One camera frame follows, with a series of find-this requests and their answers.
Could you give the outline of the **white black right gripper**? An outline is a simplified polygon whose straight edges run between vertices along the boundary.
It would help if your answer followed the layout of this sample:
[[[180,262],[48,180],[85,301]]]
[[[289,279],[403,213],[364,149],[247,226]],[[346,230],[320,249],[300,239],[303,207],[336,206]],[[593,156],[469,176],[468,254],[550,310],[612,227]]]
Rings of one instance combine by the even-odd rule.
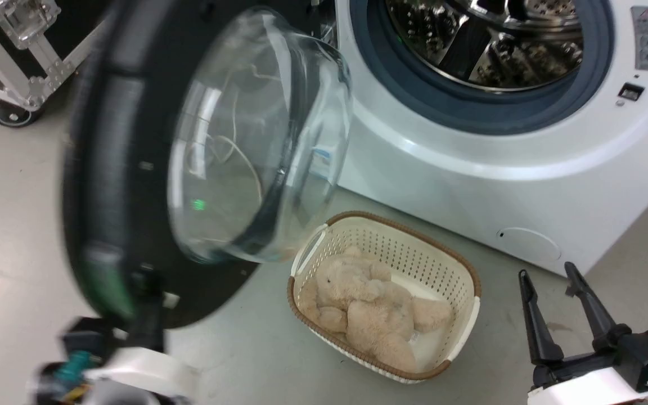
[[[527,270],[519,287],[530,361],[536,367],[529,404],[646,404],[648,400],[648,330],[632,334],[615,323],[573,262],[565,262],[565,294],[576,297],[592,332],[596,352],[565,357],[555,343]]]

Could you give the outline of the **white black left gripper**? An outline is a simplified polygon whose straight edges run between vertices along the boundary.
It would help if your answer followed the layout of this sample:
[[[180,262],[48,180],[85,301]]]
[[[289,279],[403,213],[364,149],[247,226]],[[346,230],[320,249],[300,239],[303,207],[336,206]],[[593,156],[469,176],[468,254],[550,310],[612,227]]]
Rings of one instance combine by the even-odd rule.
[[[119,339],[105,320],[80,316],[61,334],[65,359],[34,375],[36,404],[193,404],[196,371],[165,354],[164,282],[133,274],[134,316]]]

